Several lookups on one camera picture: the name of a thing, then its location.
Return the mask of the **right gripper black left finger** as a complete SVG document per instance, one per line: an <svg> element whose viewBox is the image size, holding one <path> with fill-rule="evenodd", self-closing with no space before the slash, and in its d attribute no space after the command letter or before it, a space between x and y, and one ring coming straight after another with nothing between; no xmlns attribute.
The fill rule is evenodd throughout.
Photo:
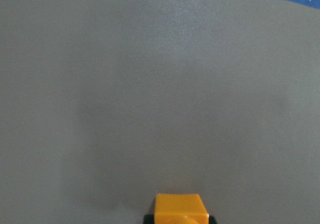
<svg viewBox="0 0 320 224"><path fill-rule="evenodd" d="M146 214L143 217L143 224L154 224L155 217L154 214Z"/></svg>

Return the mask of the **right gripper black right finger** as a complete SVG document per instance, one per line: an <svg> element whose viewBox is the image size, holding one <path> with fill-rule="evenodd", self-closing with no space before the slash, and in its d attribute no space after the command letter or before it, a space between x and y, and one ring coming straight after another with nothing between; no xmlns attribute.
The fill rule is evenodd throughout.
<svg viewBox="0 0 320 224"><path fill-rule="evenodd" d="M209 215L208 224L217 224L217 220L213 215Z"/></svg>

